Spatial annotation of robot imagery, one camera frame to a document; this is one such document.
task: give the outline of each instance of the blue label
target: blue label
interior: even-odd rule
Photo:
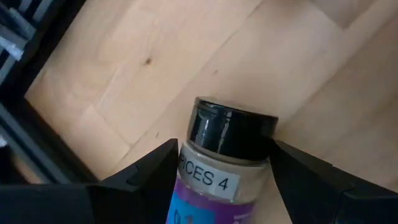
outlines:
[[[173,194],[170,204],[168,224],[215,224],[215,213],[211,210],[197,208]]]

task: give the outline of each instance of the black metal frame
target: black metal frame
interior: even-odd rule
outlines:
[[[25,19],[35,24],[37,33],[26,47],[24,60],[15,61],[5,50],[0,54],[0,134],[43,183],[97,181],[24,98],[84,2],[21,0],[20,7],[29,6]]]

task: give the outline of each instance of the black plastic cap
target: black plastic cap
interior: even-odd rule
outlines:
[[[226,101],[197,97],[187,138],[224,156],[262,161],[268,158],[277,123],[275,116],[243,110]]]

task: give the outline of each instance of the dark spot on wood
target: dark spot on wood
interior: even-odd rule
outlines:
[[[152,63],[152,59],[147,58],[147,60],[145,61],[145,65],[150,65]]]

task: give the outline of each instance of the purple label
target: purple label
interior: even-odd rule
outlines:
[[[231,205],[210,200],[187,188],[180,179],[175,183],[168,224],[244,224],[248,223],[253,203]]]

